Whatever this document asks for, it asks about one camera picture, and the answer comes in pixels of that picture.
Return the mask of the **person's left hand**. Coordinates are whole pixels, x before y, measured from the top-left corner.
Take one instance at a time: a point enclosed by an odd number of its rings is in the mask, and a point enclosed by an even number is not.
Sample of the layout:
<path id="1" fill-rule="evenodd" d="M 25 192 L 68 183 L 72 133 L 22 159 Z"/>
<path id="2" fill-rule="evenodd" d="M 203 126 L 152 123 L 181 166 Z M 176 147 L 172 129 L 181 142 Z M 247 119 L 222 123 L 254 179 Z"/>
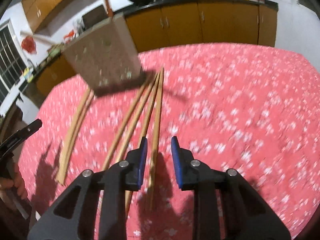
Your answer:
<path id="1" fill-rule="evenodd" d="M 9 179 L 9 178 L 3 178 L 1 177 L 1 200 L 4 202 L 8 202 L 10 199 L 8 198 L 6 194 L 6 190 L 10 189 L 12 187 L 15 187 L 17 189 L 17 194 L 21 199 L 27 198 L 27 190 L 25 188 L 24 179 L 22 178 L 22 175 L 20 173 L 20 168 L 17 163 L 14 163 L 14 172 L 15 172 L 15 178 Z"/>

